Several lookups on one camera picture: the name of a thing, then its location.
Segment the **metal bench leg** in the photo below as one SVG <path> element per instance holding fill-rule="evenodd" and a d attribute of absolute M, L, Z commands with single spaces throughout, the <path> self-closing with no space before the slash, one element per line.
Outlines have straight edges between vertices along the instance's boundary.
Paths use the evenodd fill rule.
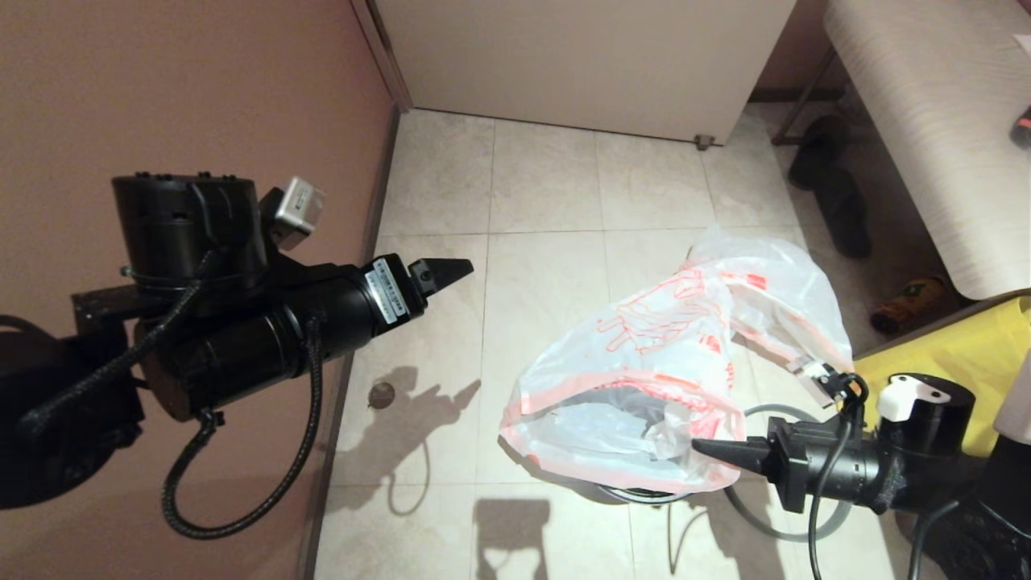
<path fill-rule="evenodd" d="M 789 135 L 789 132 L 791 132 L 793 125 L 802 113 L 804 106 L 810 102 L 810 98 L 814 94 L 814 89 L 821 84 L 822 78 L 825 76 L 830 66 L 834 63 L 836 56 L 836 49 L 833 45 L 830 45 L 824 56 L 822 56 L 821 62 L 818 64 L 818 68 L 814 69 L 813 77 L 811 77 L 810 80 L 807 81 L 807 84 L 804 86 L 797 100 L 785 115 L 777 132 L 771 137 L 771 144 L 774 147 L 792 146 L 793 144 L 799 142 L 799 138 L 792 137 Z"/>

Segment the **orange brown shoe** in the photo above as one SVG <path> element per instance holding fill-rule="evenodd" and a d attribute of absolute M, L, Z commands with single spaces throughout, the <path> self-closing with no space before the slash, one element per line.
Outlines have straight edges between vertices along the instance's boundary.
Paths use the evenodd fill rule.
<path fill-rule="evenodd" d="M 946 283 L 939 276 L 910 280 L 891 300 L 870 313 L 869 323 L 877 333 L 897 334 L 942 300 L 946 289 Z"/>

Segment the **black slipper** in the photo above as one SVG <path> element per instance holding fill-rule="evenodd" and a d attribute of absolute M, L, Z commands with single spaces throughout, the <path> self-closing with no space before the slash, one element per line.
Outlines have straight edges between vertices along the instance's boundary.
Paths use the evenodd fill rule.
<path fill-rule="evenodd" d="M 840 115 L 823 115 L 809 124 L 787 172 L 788 182 L 803 191 L 813 191 L 818 177 L 832 168 L 846 150 L 851 128 Z"/>
<path fill-rule="evenodd" d="M 814 201 L 835 249 L 850 259 L 872 254 L 867 206 L 855 178 L 843 168 L 825 168 L 814 180 Z"/>

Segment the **white garbage bag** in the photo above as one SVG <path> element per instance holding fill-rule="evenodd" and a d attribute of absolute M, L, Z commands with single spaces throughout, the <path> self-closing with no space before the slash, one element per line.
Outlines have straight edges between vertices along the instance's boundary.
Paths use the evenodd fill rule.
<path fill-rule="evenodd" d="M 802 247 L 714 226 L 692 245 L 681 269 L 697 269 L 716 282 L 732 333 L 781 367 L 795 371 L 812 362 L 855 369 L 838 298 Z"/>

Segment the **black trash bin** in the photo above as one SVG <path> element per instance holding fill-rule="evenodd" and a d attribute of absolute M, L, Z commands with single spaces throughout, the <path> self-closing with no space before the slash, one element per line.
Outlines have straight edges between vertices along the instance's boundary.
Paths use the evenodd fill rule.
<path fill-rule="evenodd" d="M 659 506 L 659 504 L 681 502 L 683 499 L 689 498 L 691 494 L 648 491 L 648 489 L 643 488 L 621 489 L 602 484 L 597 484 L 596 486 L 600 489 L 600 491 L 610 496 L 619 502 L 648 504 L 648 506 Z"/>

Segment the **white liner bag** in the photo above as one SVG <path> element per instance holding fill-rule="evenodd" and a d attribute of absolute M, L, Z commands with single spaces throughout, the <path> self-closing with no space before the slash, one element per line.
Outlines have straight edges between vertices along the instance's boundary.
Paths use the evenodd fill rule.
<path fill-rule="evenodd" d="M 732 307 L 716 271 L 688 267 L 600 309 L 520 375 L 501 438 L 538 469 L 610 488 L 733 485 L 739 470 L 692 446 L 745 434 L 731 394 Z"/>

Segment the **beige wood-grain bench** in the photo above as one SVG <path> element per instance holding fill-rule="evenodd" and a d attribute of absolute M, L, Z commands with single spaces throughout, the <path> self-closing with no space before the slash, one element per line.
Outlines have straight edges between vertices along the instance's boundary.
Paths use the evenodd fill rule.
<path fill-rule="evenodd" d="M 1031 106 L 1019 0 L 828 0 L 824 27 L 956 289 L 1031 289 Z"/>

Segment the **yellow fabric bag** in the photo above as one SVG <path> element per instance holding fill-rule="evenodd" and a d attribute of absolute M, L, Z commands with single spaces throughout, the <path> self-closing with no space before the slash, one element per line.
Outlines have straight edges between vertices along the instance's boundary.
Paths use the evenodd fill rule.
<path fill-rule="evenodd" d="M 963 451 L 986 458 L 997 440 L 993 422 L 1031 349 L 1031 295 L 1020 295 L 901 344 L 855 361 L 872 393 L 888 376 L 920 372 L 975 393 Z"/>

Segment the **white cabinet panel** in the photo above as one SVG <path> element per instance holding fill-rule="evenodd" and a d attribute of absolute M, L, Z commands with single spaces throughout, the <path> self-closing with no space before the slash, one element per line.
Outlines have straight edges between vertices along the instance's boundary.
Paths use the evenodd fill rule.
<path fill-rule="evenodd" d="M 796 0 L 351 0 L 403 109 L 729 139 Z"/>

